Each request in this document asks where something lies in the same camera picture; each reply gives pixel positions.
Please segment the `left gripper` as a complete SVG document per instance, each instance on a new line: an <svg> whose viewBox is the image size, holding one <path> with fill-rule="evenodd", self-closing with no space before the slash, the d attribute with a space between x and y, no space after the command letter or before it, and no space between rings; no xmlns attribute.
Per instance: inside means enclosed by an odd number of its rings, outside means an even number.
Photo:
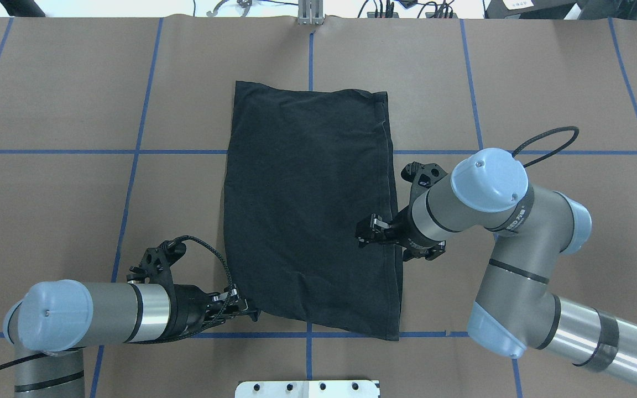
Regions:
<svg viewBox="0 0 637 398"><path fill-rule="evenodd" d="M170 338L219 326L238 316L257 322L261 314L253 300L240 298L235 285L226 287L222 293L206 293L194 285L174 285L174 292L176 313Z"/></svg>

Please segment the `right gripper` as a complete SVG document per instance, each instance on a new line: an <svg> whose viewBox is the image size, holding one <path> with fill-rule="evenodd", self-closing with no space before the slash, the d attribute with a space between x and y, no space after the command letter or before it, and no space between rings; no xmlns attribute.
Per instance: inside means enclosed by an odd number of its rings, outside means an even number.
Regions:
<svg viewBox="0 0 637 398"><path fill-rule="evenodd" d="M365 217L356 224L356 240L359 248L371 243L403 247L402 261L434 260L446 251L445 241L434 241L417 229L410 207L404 207L390 223L378 214Z"/></svg>

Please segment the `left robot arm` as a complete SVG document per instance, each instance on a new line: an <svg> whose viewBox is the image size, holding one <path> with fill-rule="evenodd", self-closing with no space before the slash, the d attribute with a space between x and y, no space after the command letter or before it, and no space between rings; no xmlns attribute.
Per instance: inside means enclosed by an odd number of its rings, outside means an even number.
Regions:
<svg viewBox="0 0 637 398"><path fill-rule="evenodd" d="M174 342L237 316L256 321L259 310L233 286L39 282L3 318L18 360L14 396L84 397L84 348Z"/></svg>

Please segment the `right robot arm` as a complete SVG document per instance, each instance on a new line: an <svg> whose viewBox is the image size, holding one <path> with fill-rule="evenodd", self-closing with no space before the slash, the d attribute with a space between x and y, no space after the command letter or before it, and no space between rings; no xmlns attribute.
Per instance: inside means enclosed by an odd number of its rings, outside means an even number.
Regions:
<svg viewBox="0 0 637 398"><path fill-rule="evenodd" d="M360 247L404 248L404 260L436 259L456 234L480 226L494 247L468 319L468 336L511 359L528 348L637 386L637 325L549 292L561 255L581 249L592 231L586 207L529 181L525 166L490 147L447 173L413 162L402 178L410 202L390 220L371 214L356 226Z"/></svg>

